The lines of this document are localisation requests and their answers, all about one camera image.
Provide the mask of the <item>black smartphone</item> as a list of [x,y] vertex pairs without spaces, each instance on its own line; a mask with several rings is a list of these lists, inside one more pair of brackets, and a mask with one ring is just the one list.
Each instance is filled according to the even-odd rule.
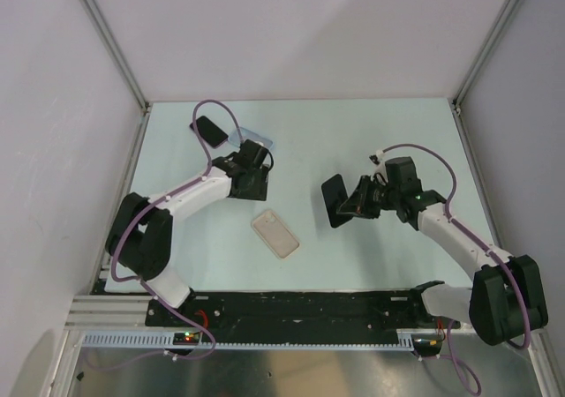
[[338,209],[348,198],[343,177],[336,174],[321,185],[322,197],[331,228],[339,228],[353,219],[352,215],[339,213]]

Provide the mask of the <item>beige phone case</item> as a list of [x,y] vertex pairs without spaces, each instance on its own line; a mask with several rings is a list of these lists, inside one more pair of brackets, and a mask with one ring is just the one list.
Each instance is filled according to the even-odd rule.
[[279,259],[286,259],[300,247],[296,236],[272,210],[260,214],[252,221],[251,226],[264,244]]

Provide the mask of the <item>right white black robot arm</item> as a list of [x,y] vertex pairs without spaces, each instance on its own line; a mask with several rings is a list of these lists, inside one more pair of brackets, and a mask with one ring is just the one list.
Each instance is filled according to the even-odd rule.
[[491,345],[529,338],[548,323],[539,266],[523,255],[515,257],[487,243],[455,217],[439,192],[423,189],[410,157],[383,161],[372,158],[377,169],[361,176],[347,192],[341,176],[322,186],[332,228],[354,219],[377,219],[384,211],[437,243],[469,276],[468,288],[441,281],[418,287],[420,297],[408,305],[414,325],[430,326],[438,317],[469,324]]

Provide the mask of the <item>translucent blue phone case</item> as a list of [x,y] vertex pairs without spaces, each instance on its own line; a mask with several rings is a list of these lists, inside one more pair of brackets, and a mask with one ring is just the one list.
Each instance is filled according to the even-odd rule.
[[234,129],[228,136],[228,143],[234,147],[240,147],[246,140],[256,142],[268,150],[272,150],[274,147],[274,142],[271,139],[263,137],[260,134],[244,127]]

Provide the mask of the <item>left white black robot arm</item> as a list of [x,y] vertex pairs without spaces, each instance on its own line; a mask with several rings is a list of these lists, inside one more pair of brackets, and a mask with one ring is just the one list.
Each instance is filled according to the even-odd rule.
[[112,264],[128,268],[135,281],[161,298],[174,324],[189,324],[196,305],[188,298],[192,288],[171,262],[173,227],[222,199],[266,200],[273,166],[268,148],[247,139],[236,152],[209,160],[204,172],[171,191],[152,197],[127,194],[105,242]]

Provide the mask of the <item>black phone with red edge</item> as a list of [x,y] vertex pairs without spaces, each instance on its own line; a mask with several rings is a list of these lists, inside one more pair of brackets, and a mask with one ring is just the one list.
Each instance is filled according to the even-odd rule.
[[198,132],[211,148],[218,148],[228,140],[228,134],[206,116],[200,116],[191,122],[189,128]]

